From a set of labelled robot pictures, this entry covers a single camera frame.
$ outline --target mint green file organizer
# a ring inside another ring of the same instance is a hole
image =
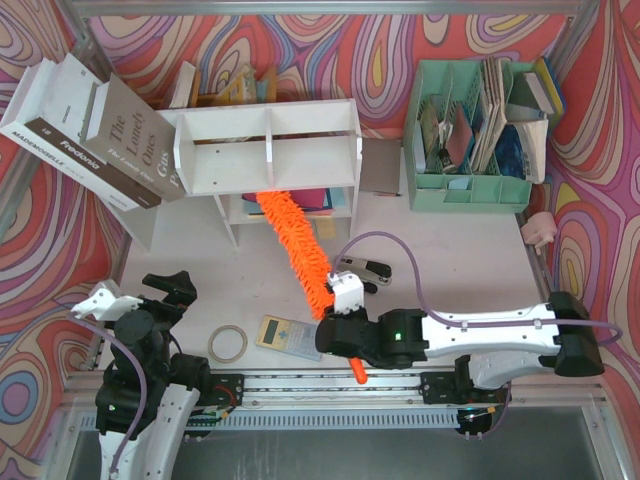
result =
[[[475,60],[422,60],[418,65],[411,91],[403,146],[411,209],[418,212],[444,213],[520,213],[529,204],[531,184],[515,177],[500,175],[495,157],[482,175],[472,174],[465,165],[462,174],[416,173],[413,136],[421,135],[414,126],[429,95],[442,95],[438,118],[450,120],[458,103],[473,116],[482,86],[482,62]],[[509,98],[514,75],[529,71],[532,64],[505,62],[503,82],[505,99]],[[449,189],[452,180],[468,178],[466,190]]]

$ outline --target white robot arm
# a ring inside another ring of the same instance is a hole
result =
[[[452,327],[418,309],[392,310],[381,315],[378,322],[370,322],[357,275],[332,274],[328,284],[335,294],[334,309],[318,327],[316,348],[361,358],[385,369],[409,368],[414,362],[444,355],[463,355],[456,361],[456,376],[467,383],[455,385],[461,401],[452,401],[455,395],[444,395],[442,403],[464,403],[466,390],[495,390],[515,378],[539,372],[592,376],[604,371],[591,327],[548,323],[563,318],[588,319],[586,309],[566,293],[554,293],[547,303],[514,311],[433,312],[457,322],[459,327]],[[525,320],[529,320],[529,326],[508,325]],[[478,322],[505,322],[507,326],[474,328]],[[436,403],[434,395],[429,400]]]
[[[115,338],[140,363],[147,386],[144,398],[131,361],[112,345],[114,361],[105,370],[104,383],[96,395],[101,480],[170,479],[196,404],[228,407],[232,403],[233,408],[241,404],[242,375],[212,374],[204,357],[183,353],[169,357],[169,330],[197,298],[189,274],[147,275],[142,283],[167,296],[157,301],[122,295],[115,282],[107,280],[71,309],[75,318],[93,315],[104,321],[107,329],[113,329]],[[225,393],[231,391],[234,398]],[[127,438],[125,432],[141,402],[143,415]]]

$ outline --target gray book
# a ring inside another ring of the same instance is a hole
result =
[[[175,128],[113,73],[95,92],[83,145],[167,201],[184,197]]]

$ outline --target white plastic bracket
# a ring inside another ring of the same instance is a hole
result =
[[[327,276],[335,295],[333,309],[336,313],[355,312],[364,306],[364,287],[358,276],[349,271]]]
[[[141,298],[122,295],[113,280],[98,282],[89,293],[89,298],[76,304],[71,313],[79,318],[93,315],[98,321],[116,321],[142,303]]]

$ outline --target red handle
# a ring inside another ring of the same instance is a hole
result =
[[[350,358],[349,365],[351,365],[353,375],[356,377],[356,382],[360,385],[367,383],[367,372],[364,369],[364,365],[362,365],[362,360],[359,358]]]

